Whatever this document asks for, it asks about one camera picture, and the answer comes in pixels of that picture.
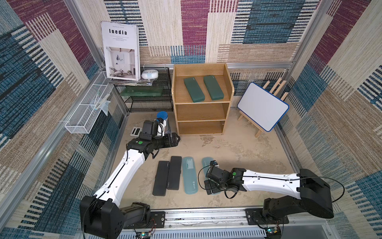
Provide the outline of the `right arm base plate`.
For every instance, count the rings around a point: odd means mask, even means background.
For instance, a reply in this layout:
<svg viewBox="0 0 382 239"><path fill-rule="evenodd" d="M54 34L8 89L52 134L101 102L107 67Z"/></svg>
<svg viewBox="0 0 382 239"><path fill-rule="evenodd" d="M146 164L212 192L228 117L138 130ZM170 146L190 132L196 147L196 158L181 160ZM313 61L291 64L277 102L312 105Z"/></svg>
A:
<svg viewBox="0 0 382 239"><path fill-rule="evenodd" d="M289 219L287 216L283 217L282 219L275 219L271 216L264 216L263 215L263 209L262 208L249 208L245 209L246 219L248 222L248 225L282 225L282 224L288 224Z"/></svg>

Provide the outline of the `dark green pencil case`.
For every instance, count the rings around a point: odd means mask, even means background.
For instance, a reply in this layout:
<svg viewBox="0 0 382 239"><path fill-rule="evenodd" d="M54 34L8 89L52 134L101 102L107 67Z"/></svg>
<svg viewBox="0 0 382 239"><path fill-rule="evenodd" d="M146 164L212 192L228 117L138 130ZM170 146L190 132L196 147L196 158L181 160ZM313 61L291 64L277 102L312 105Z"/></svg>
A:
<svg viewBox="0 0 382 239"><path fill-rule="evenodd" d="M193 103L203 102L205 100L205 95L194 77L185 78L184 84Z"/></svg>
<svg viewBox="0 0 382 239"><path fill-rule="evenodd" d="M214 75L204 76L204 84L213 101L222 100L224 93Z"/></svg>

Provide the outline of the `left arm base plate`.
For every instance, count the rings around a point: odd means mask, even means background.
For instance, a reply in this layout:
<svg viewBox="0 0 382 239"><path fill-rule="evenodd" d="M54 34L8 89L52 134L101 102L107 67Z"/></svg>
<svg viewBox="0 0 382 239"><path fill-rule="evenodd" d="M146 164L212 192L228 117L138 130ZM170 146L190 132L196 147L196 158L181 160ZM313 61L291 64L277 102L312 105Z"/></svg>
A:
<svg viewBox="0 0 382 239"><path fill-rule="evenodd" d="M144 219L141 222L128 225L124 224L124 229L161 229L165 227L166 214L165 211L150 212L148 219Z"/></svg>

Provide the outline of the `light teal pencil case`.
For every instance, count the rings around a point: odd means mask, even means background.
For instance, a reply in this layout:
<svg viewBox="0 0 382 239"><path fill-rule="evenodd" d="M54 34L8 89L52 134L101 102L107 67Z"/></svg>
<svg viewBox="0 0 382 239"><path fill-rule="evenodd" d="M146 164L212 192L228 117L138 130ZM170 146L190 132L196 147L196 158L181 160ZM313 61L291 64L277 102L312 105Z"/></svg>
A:
<svg viewBox="0 0 382 239"><path fill-rule="evenodd" d="M204 181L208 180L208 178L206 177L206 174L208 172L211 161L214 161L214 159L212 157L205 157L202 159L203 176L205 177Z"/></svg>
<svg viewBox="0 0 382 239"><path fill-rule="evenodd" d="M192 157L182 158L182 170L185 193L188 195L196 194L198 192L199 185L195 162Z"/></svg>

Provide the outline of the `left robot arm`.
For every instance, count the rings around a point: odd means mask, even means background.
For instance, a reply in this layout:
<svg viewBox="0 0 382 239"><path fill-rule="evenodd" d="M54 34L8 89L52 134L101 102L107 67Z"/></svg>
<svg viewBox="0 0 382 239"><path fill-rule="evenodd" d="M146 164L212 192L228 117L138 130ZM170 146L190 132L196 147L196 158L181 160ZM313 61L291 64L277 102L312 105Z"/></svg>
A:
<svg viewBox="0 0 382 239"><path fill-rule="evenodd" d="M126 145L126 151L117 168L92 196L80 202L82 234L104 239L116 239L124 226L151 224L150 206L135 202L120 209L120 203L133 176L149 156L155 158L162 148L176 147L181 138L165 132L166 120L146 120L137 138Z"/></svg>

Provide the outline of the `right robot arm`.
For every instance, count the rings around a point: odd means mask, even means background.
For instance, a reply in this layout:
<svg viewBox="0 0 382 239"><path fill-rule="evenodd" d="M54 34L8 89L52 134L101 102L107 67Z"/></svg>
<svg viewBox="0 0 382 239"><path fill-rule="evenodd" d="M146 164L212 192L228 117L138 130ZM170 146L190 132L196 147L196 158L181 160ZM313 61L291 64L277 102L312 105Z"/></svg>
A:
<svg viewBox="0 0 382 239"><path fill-rule="evenodd" d="M262 215L266 219L281 220L297 214L309 213L315 217L334 217L330 185L308 169L293 174L260 173L244 168L223 170L209 165L204 181L207 194L218 192L266 191L281 194L280 198L265 199Z"/></svg>

